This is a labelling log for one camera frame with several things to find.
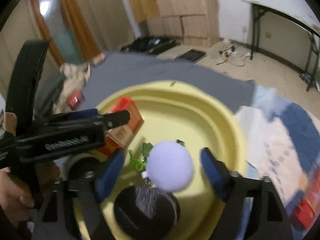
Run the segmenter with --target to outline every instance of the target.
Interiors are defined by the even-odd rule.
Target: green toy
[[[145,168],[147,166],[147,163],[144,163],[138,159],[134,159],[133,158],[133,150],[129,150],[129,154],[130,154],[130,166],[133,166],[135,168],[136,171],[141,172],[143,170],[143,168]]]
[[[149,157],[149,153],[152,150],[153,145],[151,143],[142,143],[141,144],[141,154],[143,156],[143,160],[147,161],[147,158]]]
[[[140,161],[139,159],[134,159],[134,152],[133,150],[129,150],[129,155],[130,155],[130,166],[133,166],[136,171],[142,172],[143,169],[146,168],[147,166],[147,158],[149,157],[149,153],[151,149],[153,148],[152,143],[145,143],[143,142],[141,144],[141,154],[143,156],[143,162]]]

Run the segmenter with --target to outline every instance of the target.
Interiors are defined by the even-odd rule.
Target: red cigarette box
[[[80,91],[75,91],[68,97],[67,105],[72,109],[72,111],[75,111],[83,100],[83,94]]]
[[[121,97],[111,112],[123,110],[127,110],[130,113],[130,120],[126,125],[105,132],[106,145],[97,149],[104,155],[111,156],[116,149],[127,147],[143,123],[142,116],[131,98]]]
[[[299,205],[295,207],[290,217],[291,224],[298,230],[309,229],[320,212],[320,168],[314,175],[313,181]]]

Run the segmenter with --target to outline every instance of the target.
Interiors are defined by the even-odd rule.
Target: screw
[[[59,183],[61,183],[61,182],[62,182],[61,177],[57,177],[57,178],[54,180],[54,183],[55,183],[55,184],[59,184]]]
[[[153,186],[153,182],[152,182],[150,179],[148,179],[148,178],[145,178],[145,179],[144,179],[144,184],[145,184],[145,185],[148,185],[148,186],[150,186],[150,187]]]
[[[265,182],[271,182],[271,179],[268,176],[263,176],[262,180]]]
[[[230,175],[231,175],[232,177],[235,177],[235,178],[240,177],[240,174],[239,174],[239,172],[237,172],[237,171],[230,171]]]
[[[85,176],[86,178],[92,178],[92,177],[94,176],[94,173],[93,173],[93,171],[88,171],[88,172],[86,172],[86,173],[84,174],[84,176]]]

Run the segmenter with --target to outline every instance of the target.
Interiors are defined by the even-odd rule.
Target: blue gripper pad
[[[76,112],[71,112],[67,115],[67,120],[78,120],[78,119],[85,119],[85,118],[90,118],[97,116],[99,114],[98,109],[93,108],[93,109],[87,109],[83,111],[76,111]]]
[[[99,202],[104,201],[110,195],[122,169],[123,163],[124,151],[117,149],[98,169],[94,187]]]
[[[214,194],[226,201],[231,188],[231,175],[223,162],[218,161],[208,148],[203,148],[200,152],[200,160],[203,170],[209,179]]]

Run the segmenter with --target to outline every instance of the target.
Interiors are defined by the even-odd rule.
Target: yellow basin
[[[155,145],[165,140],[180,139],[185,142],[193,159],[195,174],[191,183],[183,191],[174,193],[181,208],[180,220],[165,239],[207,240],[224,205],[213,195],[202,171],[199,152],[203,147],[208,147],[228,169],[243,173],[246,167],[246,144],[237,120],[220,101],[193,86],[176,81],[152,82],[121,90],[100,103],[97,106],[99,112],[108,112],[121,96],[132,98],[144,119],[128,149],[138,152],[142,142]],[[97,151],[93,153],[100,160],[106,160]],[[111,195],[101,204],[105,219],[117,240],[131,237],[116,223],[113,215],[114,200],[124,188],[142,183],[141,175],[128,167],[129,162],[127,153]],[[89,239],[77,207],[78,203],[75,202],[80,231]]]

